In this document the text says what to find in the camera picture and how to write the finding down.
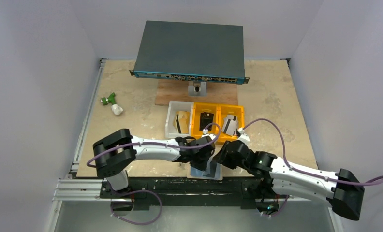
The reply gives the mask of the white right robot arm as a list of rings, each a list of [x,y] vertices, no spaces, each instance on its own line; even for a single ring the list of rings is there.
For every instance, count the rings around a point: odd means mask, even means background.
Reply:
[[[298,172],[297,165],[286,164],[272,153],[253,151],[241,141],[226,142],[213,159],[227,168],[240,167],[263,179],[275,194],[323,202],[345,219],[360,219],[365,189],[347,169],[329,172],[305,168]]]

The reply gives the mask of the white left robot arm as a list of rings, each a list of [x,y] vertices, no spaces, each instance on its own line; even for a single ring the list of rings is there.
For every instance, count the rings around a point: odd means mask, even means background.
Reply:
[[[217,139],[209,133],[199,139],[189,136],[149,140],[131,135],[129,129],[120,129],[92,145],[94,157],[87,166],[95,168],[97,177],[106,179],[112,190],[121,191],[129,187],[125,168],[137,160],[189,163],[191,167],[205,171]]]

